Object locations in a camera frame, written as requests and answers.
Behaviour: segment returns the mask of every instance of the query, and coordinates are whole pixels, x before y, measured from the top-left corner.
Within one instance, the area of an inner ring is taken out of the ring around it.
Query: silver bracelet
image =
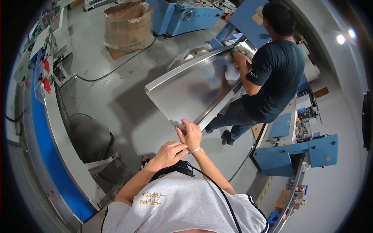
[[[194,149],[194,150],[192,150],[192,151],[189,151],[188,154],[191,154],[191,153],[194,153],[194,152],[196,152],[196,151],[199,151],[200,149],[201,149],[201,147],[198,147],[197,149]]]

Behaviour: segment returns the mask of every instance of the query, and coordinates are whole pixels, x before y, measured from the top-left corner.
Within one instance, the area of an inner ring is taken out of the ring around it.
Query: dark green t-shirt
[[[304,72],[304,55],[291,41],[263,45],[255,53],[246,79],[262,88],[256,95],[243,95],[242,103],[256,122],[270,123],[295,97]]]

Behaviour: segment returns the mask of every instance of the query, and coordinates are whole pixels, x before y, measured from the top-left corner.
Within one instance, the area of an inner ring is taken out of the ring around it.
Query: stainless steel tray
[[[204,129],[240,89],[239,71],[231,56],[234,46],[195,58],[145,86],[173,126],[183,128],[181,119],[187,119]]]

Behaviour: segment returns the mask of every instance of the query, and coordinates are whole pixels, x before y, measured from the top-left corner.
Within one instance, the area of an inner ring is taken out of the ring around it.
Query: black shoe
[[[222,139],[223,139],[222,141],[223,145],[228,144],[228,145],[233,146],[234,140],[231,139],[231,132],[229,130],[226,130],[223,132]]]

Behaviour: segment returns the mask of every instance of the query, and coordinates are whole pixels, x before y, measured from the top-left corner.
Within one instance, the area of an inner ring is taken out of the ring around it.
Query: white t-shirt
[[[266,218],[250,196],[225,195],[242,232],[268,231]],[[150,182],[134,197],[132,207],[111,203],[103,224],[103,233],[173,233],[191,229],[238,232],[220,190],[210,181],[177,171]]]

